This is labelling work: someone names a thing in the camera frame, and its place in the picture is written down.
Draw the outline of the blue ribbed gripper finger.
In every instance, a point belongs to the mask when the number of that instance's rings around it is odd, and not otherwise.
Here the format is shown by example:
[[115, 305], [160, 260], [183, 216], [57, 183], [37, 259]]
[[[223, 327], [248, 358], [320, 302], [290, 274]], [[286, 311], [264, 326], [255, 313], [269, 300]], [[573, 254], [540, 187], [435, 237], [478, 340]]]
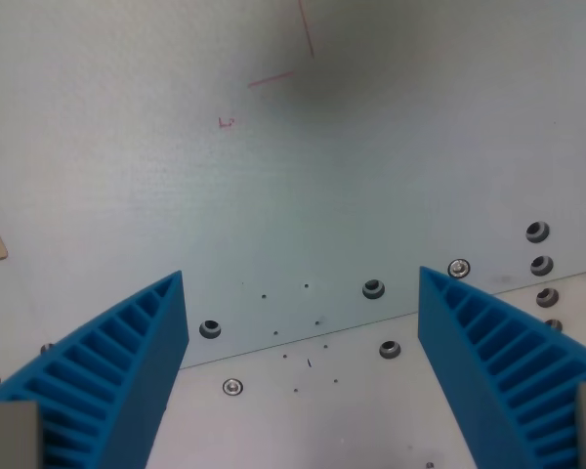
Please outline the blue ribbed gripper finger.
[[45, 468], [144, 468], [189, 342], [181, 272], [86, 322], [0, 384], [34, 402]]
[[423, 267], [418, 339], [480, 468], [576, 468], [575, 397], [586, 347]]

